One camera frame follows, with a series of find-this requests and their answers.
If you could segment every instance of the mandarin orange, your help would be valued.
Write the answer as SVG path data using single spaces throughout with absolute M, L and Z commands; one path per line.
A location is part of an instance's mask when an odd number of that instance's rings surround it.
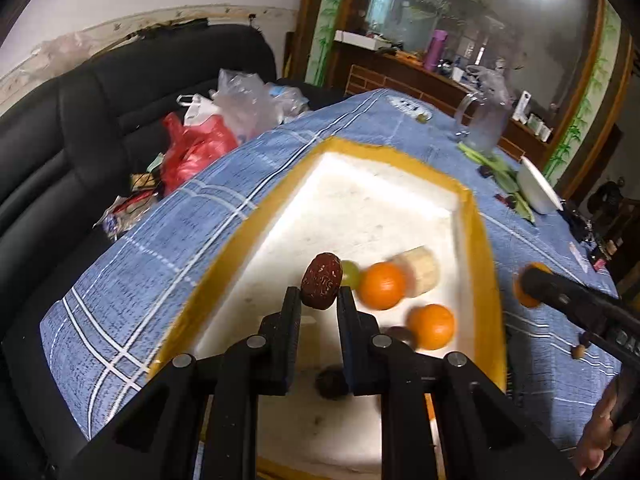
M 425 350 L 446 346 L 456 331 L 453 314 L 439 304 L 414 308 L 409 313 L 406 325 L 415 334 L 418 346 Z
M 529 294 L 525 294 L 524 290 L 520 286 L 520 279 L 525 270 L 530 269 L 531 267 L 535 267 L 536 269 L 543 270 L 544 272 L 548 272 L 551 274 L 551 269 L 549 269 L 545 264 L 541 264 L 540 262 L 533 262 L 522 269 L 519 274 L 513 279 L 513 293 L 516 297 L 516 300 L 527 308 L 537 308 L 540 306 L 540 302 L 535 298 L 532 298 Z
M 404 274 L 398 266 L 380 262 L 362 273 L 358 297 L 373 310 L 387 310 L 402 300 L 405 286 Z

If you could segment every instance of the glass pitcher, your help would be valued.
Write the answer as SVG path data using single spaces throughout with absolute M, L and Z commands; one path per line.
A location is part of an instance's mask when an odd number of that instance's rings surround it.
M 480 89 L 462 99 L 456 110 L 456 135 L 470 148 L 485 154 L 498 144 L 511 117 L 511 98 L 501 74 L 482 66 L 469 66 L 467 72 L 478 78 Z M 477 108 L 469 126 L 462 124 L 468 106 Z

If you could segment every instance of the wooden cabinet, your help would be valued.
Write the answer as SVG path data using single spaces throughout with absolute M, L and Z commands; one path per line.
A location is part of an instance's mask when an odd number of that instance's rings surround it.
M 328 83 L 347 95 L 391 88 L 425 101 L 452 117 L 468 93 L 455 81 L 427 72 L 407 60 L 337 42 L 332 52 Z M 513 158 L 524 155 L 539 168 L 545 163 L 548 144 L 517 121 L 509 120 L 499 145 Z

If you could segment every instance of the white box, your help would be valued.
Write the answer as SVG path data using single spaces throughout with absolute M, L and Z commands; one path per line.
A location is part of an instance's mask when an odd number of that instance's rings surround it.
M 340 43 L 348 43 L 355 46 L 366 48 L 367 50 L 378 50 L 379 48 L 391 47 L 391 42 L 381 40 L 380 38 L 368 38 L 353 32 L 345 32 L 344 30 L 336 30 L 334 41 Z

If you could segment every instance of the dark fruit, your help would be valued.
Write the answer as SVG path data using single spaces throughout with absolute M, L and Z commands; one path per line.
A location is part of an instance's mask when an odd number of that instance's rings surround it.
M 415 334 L 405 326 L 390 326 L 382 332 L 394 339 L 398 339 L 398 341 L 402 341 L 414 352 L 418 348 L 418 341 Z
M 494 170 L 492 170 L 488 166 L 482 165 L 478 168 L 478 173 L 480 173 L 480 176 L 482 176 L 482 178 L 489 178 L 490 176 L 492 176 L 492 174 L 494 174 Z
M 338 295 L 342 266 L 335 254 L 318 254 L 306 268 L 300 284 L 302 303 L 318 310 L 328 309 Z
M 591 346 L 591 341 L 589 340 L 589 332 L 582 332 L 580 337 L 578 338 L 579 343 L 584 346 L 585 350 L 588 350 Z
M 323 399 L 337 400 L 349 393 L 341 365 L 328 366 L 316 375 L 316 390 Z

